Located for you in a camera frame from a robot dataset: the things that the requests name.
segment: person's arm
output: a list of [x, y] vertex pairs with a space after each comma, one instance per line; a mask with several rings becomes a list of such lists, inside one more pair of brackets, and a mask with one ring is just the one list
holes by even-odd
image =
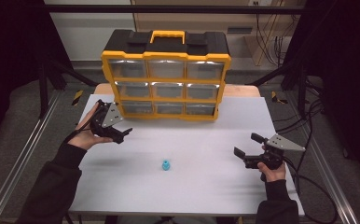
[[[77, 125], [82, 127], [97, 109], [96, 104]], [[61, 223], [70, 208], [75, 195], [81, 171], [78, 169], [87, 150], [98, 143], [112, 142], [111, 138], [97, 137], [89, 130], [82, 131], [63, 142], [57, 155], [48, 161], [40, 171], [18, 218], [18, 224]]]
[[258, 207], [256, 224], [299, 223], [297, 202], [291, 200], [287, 193], [284, 164], [277, 170], [270, 170], [260, 162], [258, 168], [267, 178], [265, 183], [267, 200]]

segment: white wall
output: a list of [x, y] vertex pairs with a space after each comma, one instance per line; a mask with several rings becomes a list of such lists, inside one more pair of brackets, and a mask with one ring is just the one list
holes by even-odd
[[[130, 5], [130, 0], [45, 0], [49, 4]], [[71, 61], [100, 61], [115, 29], [134, 30], [133, 15], [123, 13], [51, 13]]]

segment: small blue object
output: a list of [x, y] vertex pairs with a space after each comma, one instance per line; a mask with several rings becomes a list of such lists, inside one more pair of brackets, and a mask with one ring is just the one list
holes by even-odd
[[169, 170], [169, 168], [171, 168], [171, 164], [170, 164], [167, 160], [163, 161], [163, 163], [162, 163], [162, 169], [163, 169], [164, 171], [167, 171], [167, 170]]

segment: human hand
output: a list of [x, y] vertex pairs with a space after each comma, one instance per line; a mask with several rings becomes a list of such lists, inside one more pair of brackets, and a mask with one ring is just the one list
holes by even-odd
[[267, 182], [273, 182], [276, 180], [285, 179], [284, 162], [276, 170], [271, 170], [264, 162], [259, 162], [257, 166], [259, 171], [264, 173], [265, 177], [267, 178]]
[[[90, 110], [90, 112], [88, 112], [88, 114], [84, 117], [84, 119], [78, 123], [76, 130], [80, 129], [85, 123], [87, 123], [90, 120], [90, 118], [93, 116], [98, 106], [99, 106], [98, 103], [96, 103], [93, 106], [93, 108]], [[109, 137], [95, 136], [90, 130], [90, 125], [88, 124], [85, 127], [84, 131], [81, 131], [72, 139], [70, 139], [68, 144], [88, 150], [96, 144], [109, 143], [109, 142], [113, 142], [113, 139]]]

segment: aluminum rail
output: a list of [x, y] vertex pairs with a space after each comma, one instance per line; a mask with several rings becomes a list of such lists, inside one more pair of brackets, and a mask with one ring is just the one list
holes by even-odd
[[55, 110], [55, 107], [61, 96], [62, 96], [62, 91], [54, 91], [49, 102], [48, 112], [42, 119], [39, 119], [38, 122], [36, 123], [35, 128], [32, 131], [25, 146], [23, 147], [20, 156], [17, 158], [17, 161], [15, 162], [10, 173], [8, 174], [7, 179], [3, 184], [2, 188], [0, 188], [0, 215], [3, 212], [3, 209], [5, 208], [8, 199], [11, 196], [12, 191], [18, 184], [22, 172], [25, 169], [33, 151], [35, 150], [35, 146], [37, 145], [38, 140], [40, 139], [42, 133], [44, 132], [48, 124], [48, 121], [51, 118], [51, 115]]
[[[298, 114], [296, 96], [294, 96], [294, 93], [287, 94], [287, 96], [287, 99], [289, 100], [291, 107], [294, 109], [294, 112]], [[305, 134], [306, 138], [308, 138], [310, 131], [311, 129], [308, 123], [302, 126], [302, 132]], [[338, 214], [342, 219], [342, 222], [344, 224], [359, 223], [352, 207], [349, 205], [349, 202], [346, 199], [342, 188], [340, 187], [337, 178], [332, 172], [328, 162], [325, 160], [325, 156], [323, 155], [322, 150], [319, 148], [319, 145], [317, 144], [316, 139], [314, 139], [313, 135], [308, 150], [313, 156], [317, 169], [319, 170], [320, 175], [325, 182], [328, 193], [331, 195], [334, 203], [337, 205]]]
[[303, 15], [321, 12], [306, 7], [232, 7], [160, 5], [28, 5], [29, 9], [60, 13], [199, 13], [199, 14], [280, 14]]

